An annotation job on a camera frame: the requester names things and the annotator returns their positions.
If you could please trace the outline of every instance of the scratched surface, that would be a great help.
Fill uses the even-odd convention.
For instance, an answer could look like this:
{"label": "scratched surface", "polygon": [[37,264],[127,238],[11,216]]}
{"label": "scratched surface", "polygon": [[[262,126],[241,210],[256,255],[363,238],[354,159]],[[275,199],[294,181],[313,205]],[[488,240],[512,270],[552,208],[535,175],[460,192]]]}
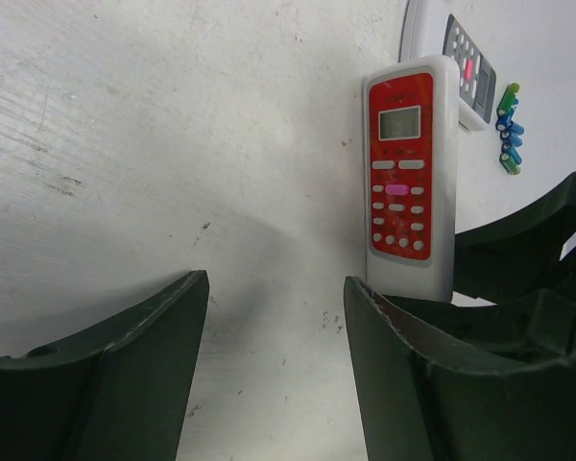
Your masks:
{"label": "scratched surface", "polygon": [[[524,84],[533,161],[509,178],[494,133],[461,133],[459,229],[576,169],[576,2],[489,3],[452,8]],[[204,268],[179,459],[365,459],[342,285],[364,275],[360,81],[396,61],[404,9],[0,1],[0,354]]]}

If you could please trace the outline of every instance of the green battery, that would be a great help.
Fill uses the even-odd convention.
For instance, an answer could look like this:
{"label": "green battery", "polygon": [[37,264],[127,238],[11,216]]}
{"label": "green battery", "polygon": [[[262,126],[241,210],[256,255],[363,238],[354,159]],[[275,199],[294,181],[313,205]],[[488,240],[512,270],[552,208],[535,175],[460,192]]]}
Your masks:
{"label": "green battery", "polygon": [[508,170],[508,173],[511,175],[518,175],[520,174],[520,167],[516,164],[515,160],[512,158],[510,154],[506,154],[502,152],[499,156],[499,162],[503,165],[503,167]]}
{"label": "green battery", "polygon": [[503,93],[499,106],[497,106],[497,115],[499,117],[505,116],[510,109],[512,104],[515,102],[516,94],[520,90],[519,84],[509,84],[506,88],[506,92]]}

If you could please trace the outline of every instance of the red faceplate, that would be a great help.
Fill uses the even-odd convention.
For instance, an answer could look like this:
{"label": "red faceplate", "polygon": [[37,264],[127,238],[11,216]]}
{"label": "red faceplate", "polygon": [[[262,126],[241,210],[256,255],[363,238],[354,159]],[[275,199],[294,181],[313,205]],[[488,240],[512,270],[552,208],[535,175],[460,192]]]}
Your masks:
{"label": "red faceplate", "polygon": [[[381,141],[379,113],[413,106],[420,106],[420,137]],[[431,256],[433,77],[420,73],[374,85],[369,119],[372,245],[388,255],[426,260]],[[387,160],[383,169],[373,168],[377,160]],[[403,163],[401,168],[403,160],[423,160],[424,165],[408,169],[409,163]]]}

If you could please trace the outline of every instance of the white plastic casing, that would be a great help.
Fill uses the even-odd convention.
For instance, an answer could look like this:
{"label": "white plastic casing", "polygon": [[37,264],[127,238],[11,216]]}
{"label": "white plastic casing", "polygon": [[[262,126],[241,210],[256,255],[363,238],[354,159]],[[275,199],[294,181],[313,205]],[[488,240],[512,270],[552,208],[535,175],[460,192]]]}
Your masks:
{"label": "white plastic casing", "polygon": [[[442,53],[450,10],[443,0],[410,0],[403,25],[399,61]],[[459,101],[459,121],[472,132],[489,125],[465,101]]]}
{"label": "white plastic casing", "polygon": [[[425,261],[386,255],[372,246],[372,185],[369,94],[372,86],[427,72],[433,77],[433,170],[431,256]],[[459,69],[446,56],[403,62],[363,84],[367,227],[367,283],[384,295],[449,302],[452,298],[456,211]]]}

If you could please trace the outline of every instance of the remote control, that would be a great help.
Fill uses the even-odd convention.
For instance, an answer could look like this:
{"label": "remote control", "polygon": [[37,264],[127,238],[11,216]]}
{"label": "remote control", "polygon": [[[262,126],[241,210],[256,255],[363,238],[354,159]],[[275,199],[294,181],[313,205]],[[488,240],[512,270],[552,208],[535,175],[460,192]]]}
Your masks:
{"label": "remote control", "polygon": [[459,122],[470,131],[491,123],[496,73],[443,0],[410,0],[401,62],[430,55],[453,58],[460,69]]}
{"label": "remote control", "polygon": [[363,84],[366,278],[380,293],[452,298],[459,80],[439,55]]}

